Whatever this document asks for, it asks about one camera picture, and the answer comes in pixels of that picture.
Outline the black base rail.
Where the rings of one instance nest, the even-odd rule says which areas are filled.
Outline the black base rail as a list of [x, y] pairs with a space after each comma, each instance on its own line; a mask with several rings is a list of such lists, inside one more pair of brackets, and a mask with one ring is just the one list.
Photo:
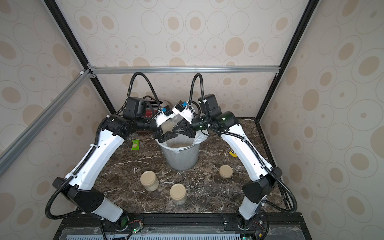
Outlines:
[[310, 240], [300, 213], [265, 213], [241, 220], [235, 213], [130, 214], [118, 230], [107, 220], [74, 215], [65, 218], [55, 240]]

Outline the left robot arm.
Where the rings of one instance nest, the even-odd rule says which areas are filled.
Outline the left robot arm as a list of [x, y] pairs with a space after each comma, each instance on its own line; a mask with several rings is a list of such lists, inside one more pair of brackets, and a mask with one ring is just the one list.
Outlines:
[[[163, 110], [159, 109], [151, 119], [144, 118], [146, 101], [131, 97], [137, 76], [148, 80], [148, 77], [141, 72], [133, 74], [122, 108], [101, 121], [94, 143], [91, 144], [89, 151], [77, 166], [65, 178], [56, 178], [53, 182], [56, 191], [48, 200], [45, 208], [45, 215], [48, 219], [59, 220], [74, 214], [91, 214], [114, 223], [120, 229], [125, 228], [129, 223], [129, 217], [121, 207], [94, 189], [97, 177], [119, 146], [137, 131], [153, 133], [154, 139], [160, 143], [177, 137], [177, 134], [173, 132], [164, 132], [161, 125], [157, 124], [157, 119], [164, 114]], [[62, 194], [79, 209], [63, 215], [52, 214], [51, 207], [59, 194]]]

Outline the left side aluminium rail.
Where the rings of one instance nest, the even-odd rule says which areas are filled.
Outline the left side aluminium rail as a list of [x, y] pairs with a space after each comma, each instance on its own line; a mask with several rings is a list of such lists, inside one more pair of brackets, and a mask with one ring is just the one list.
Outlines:
[[14, 161], [20, 156], [32, 140], [60, 111], [63, 105], [72, 97], [85, 80], [91, 76], [90, 70], [79, 74], [41, 114], [23, 131], [1, 155], [1, 175], [3, 175]]

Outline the red polka dot toaster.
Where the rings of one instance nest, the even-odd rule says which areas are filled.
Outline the red polka dot toaster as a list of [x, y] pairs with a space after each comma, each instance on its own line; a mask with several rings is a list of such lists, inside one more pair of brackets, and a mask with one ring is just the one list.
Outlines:
[[[159, 100], [160, 102], [160, 106], [161, 107], [165, 107], [167, 105], [169, 105], [170, 103], [166, 100]], [[146, 104], [147, 104], [147, 109], [146, 109], [146, 114], [145, 114], [145, 117], [146, 118], [152, 118], [153, 115], [157, 112], [157, 110], [159, 109], [158, 108], [158, 105], [157, 105], [157, 102], [155, 100], [146, 100]]]

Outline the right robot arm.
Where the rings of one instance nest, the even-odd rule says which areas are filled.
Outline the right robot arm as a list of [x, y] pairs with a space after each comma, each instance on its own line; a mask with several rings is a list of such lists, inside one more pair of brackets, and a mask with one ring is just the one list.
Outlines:
[[[201, 86], [201, 97], [198, 99], [201, 114], [200, 116], [194, 115], [192, 99], [187, 102], [178, 102], [172, 111], [174, 114], [182, 116], [183, 119], [177, 123], [173, 132], [192, 138], [197, 131], [210, 129], [235, 151], [250, 178], [250, 181], [242, 187], [245, 196], [236, 213], [239, 227], [241, 229], [249, 228], [254, 216], [261, 212], [263, 204], [283, 213], [295, 213], [298, 203], [292, 191], [281, 180], [281, 169], [273, 167], [260, 155], [246, 136], [235, 115], [230, 111], [222, 112], [215, 95], [204, 93], [204, 82], [200, 73], [194, 76], [193, 82], [196, 80], [200, 81]], [[285, 189], [290, 197], [292, 201], [290, 209], [283, 209], [267, 199], [267, 195], [276, 185]]]

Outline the beige jar lid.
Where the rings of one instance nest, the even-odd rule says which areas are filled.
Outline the beige jar lid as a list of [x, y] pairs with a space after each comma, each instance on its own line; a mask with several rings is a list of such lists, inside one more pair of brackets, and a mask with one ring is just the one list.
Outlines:
[[233, 169], [228, 165], [222, 165], [219, 169], [219, 174], [224, 179], [229, 179], [233, 176]]

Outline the glass rice jar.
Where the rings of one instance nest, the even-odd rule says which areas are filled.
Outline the glass rice jar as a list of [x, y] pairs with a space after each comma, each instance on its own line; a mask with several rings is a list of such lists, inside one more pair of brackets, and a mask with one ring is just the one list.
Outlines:
[[184, 120], [184, 118], [180, 115], [177, 115], [173, 119], [168, 119], [165, 121], [161, 125], [163, 133], [165, 134], [166, 132], [172, 132], [181, 120]]
[[148, 192], [154, 192], [159, 187], [159, 180], [153, 171], [146, 171], [140, 177], [141, 184]]
[[182, 184], [175, 184], [170, 189], [170, 196], [176, 205], [183, 205], [187, 200], [186, 188]]

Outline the yellow snack packet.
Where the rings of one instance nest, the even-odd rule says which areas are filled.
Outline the yellow snack packet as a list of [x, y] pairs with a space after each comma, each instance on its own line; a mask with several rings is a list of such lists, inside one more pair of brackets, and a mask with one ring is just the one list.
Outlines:
[[229, 151], [229, 154], [234, 158], [238, 157], [234, 150]]

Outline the green snack packet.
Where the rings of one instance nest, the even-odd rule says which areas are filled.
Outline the green snack packet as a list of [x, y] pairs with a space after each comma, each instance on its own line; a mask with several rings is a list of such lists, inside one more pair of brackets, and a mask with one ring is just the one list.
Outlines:
[[140, 140], [132, 140], [132, 151], [136, 151], [140, 149]]

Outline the horizontal aluminium rail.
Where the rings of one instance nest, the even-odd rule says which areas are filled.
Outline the horizontal aluminium rail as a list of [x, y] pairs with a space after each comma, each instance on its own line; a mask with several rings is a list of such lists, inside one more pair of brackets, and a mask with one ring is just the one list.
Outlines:
[[204, 67], [94, 67], [95, 74], [195, 74], [195, 73], [278, 73], [279, 66], [204, 66]]

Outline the white plastic bin liner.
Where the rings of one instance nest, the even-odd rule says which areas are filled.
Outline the white plastic bin liner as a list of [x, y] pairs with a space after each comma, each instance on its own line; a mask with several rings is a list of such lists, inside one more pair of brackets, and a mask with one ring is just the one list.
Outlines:
[[171, 153], [178, 154], [181, 151], [192, 149], [193, 147], [200, 147], [200, 144], [203, 143], [208, 138], [208, 131], [202, 130], [197, 131], [194, 138], [189, 138], [188, 136], [177, 134], [176, 138], [167, 140], [163, 143], [160, 143], [158, 140], [156, 142], [160, 145], [162, 150], [166, 150]]

